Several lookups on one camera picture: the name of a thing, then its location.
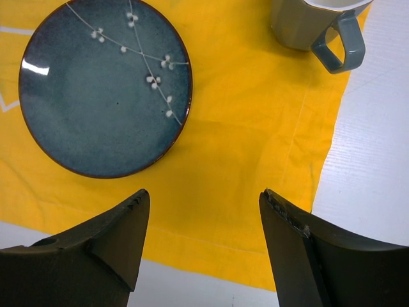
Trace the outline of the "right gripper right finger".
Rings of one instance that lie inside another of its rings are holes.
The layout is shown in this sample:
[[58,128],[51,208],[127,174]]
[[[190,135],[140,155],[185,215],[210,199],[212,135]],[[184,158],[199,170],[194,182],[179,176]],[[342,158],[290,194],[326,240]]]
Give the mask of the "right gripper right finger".
[[259,211],[280,306],[408,306],[408,247],[345,230],[270,189]]

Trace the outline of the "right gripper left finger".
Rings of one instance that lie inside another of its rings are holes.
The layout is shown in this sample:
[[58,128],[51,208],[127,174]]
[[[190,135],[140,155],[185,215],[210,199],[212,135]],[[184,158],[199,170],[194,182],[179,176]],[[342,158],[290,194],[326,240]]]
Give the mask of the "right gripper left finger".
[[126,306],[135,290],[150,195],[141,189],[71,229],[1,250],[1,306]]

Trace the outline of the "yellow cloth placemat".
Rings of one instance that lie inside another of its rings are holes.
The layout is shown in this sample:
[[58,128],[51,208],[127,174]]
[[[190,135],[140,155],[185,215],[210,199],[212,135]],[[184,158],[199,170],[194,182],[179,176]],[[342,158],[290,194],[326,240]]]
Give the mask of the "yellow cloth placemat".
[[270,1],[153,1],[188,49],[187,124],[166,156],[125,178],[76,175],[31,137],[17,102],[31,31],[59,1],[1,2],[1,220],[58,233],[144,188],[145,259],[273,290],[259,214],[269,188],[312,209],[349,75],[282,47]]

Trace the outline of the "blue ceramic plate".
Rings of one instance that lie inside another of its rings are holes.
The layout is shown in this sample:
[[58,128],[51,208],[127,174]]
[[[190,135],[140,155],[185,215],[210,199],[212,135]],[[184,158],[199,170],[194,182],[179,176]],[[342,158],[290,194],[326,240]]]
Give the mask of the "blue ceramic plate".
[[19,99],[38,146],[60,166],[120,178],[161,159],[192,102],[187,48],[145,1],[69,1],[37,27]]

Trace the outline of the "grey blue ceramic mug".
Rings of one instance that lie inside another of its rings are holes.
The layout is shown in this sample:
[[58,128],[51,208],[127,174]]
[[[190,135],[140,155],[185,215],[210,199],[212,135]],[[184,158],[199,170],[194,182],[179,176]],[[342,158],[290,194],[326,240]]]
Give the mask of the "grey blue ceramic mug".
[[371,1],[273,1],[270,25],[285,47],[312,51],[331,74],[361,66],[366,46],[358,16]]

